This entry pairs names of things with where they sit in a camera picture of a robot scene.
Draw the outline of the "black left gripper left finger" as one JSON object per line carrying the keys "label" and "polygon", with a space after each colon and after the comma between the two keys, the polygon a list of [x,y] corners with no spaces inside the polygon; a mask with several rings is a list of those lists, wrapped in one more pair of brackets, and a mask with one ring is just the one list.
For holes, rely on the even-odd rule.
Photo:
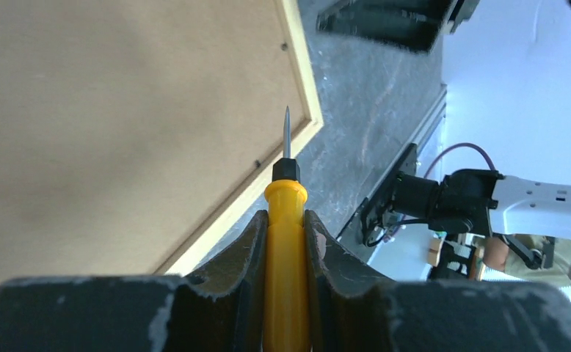
{"label": "black left gripper left finger", "polygon": [[0,284],[0,351],[259,351],[268,215],[185,276]]}

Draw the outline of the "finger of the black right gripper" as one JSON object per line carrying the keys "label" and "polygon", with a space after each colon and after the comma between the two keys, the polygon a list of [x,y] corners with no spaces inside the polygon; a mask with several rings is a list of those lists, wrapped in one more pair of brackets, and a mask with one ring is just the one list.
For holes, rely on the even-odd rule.
{"label": "finger of the black right gripper", "polygon": [[427,54],[453,9],[452,1],[438,0],[337,1],[318,13],[316,31]]}

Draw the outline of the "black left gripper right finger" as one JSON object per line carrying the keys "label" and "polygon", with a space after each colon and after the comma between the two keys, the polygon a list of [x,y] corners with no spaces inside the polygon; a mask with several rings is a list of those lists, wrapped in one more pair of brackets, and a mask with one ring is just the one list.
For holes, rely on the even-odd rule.
{"label": "black left gripper right finger", "polygon": [[397,282],[305,212],[315,351],[571,351],[571,303],[533,282]]}

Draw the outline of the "yellow handled screwdriver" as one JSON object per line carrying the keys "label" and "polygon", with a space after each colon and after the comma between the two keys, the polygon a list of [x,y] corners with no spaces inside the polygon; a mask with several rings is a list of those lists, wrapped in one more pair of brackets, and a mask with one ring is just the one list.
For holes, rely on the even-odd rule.
{"label": "yellow handled screwdriver", "polygon": [[285,110],[283,153],[264,191],[268,204],[263,310],[264,351],[309,351],[307,248],[303,229],[308,199],[291,154],[291,116]]}

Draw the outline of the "wooden picture frame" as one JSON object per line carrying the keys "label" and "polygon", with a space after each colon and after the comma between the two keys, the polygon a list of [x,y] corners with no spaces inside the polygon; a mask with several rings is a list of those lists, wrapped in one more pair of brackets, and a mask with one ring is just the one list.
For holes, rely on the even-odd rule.
{"label": "wooden picture frame", "polygon": [[295,1],[0,1],[0,284],[190,272],[322,127]]}

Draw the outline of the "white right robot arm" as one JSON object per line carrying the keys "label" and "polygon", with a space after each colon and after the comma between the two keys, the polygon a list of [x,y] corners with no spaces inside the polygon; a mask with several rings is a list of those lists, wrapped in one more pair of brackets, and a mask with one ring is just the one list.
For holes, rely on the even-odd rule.
{"label": "white right robot arm", "polygon": [[[337,1],[318,14],[316,28],[427,54],[446,26],[458,27],[476,6],[476,1]],[[397,161],[341,235],[374,246],[390,232],[394,213],[434,231],[571,240],[571,186],[503,175],[493,166],[461,169],[436,182],[402,172]]]}

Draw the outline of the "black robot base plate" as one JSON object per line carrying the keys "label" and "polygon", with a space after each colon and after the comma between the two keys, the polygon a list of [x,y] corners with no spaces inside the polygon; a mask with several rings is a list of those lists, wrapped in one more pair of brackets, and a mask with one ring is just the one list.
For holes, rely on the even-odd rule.
{"label": "black robot base plate", "polygon": [[407,144],[336,236],[343,246],[351,251],[373,248],[393,230],[394,224],[399,221],[399,215],[392,209],[396,183],[402,175],[415,175],[417,157],[417,144]]}

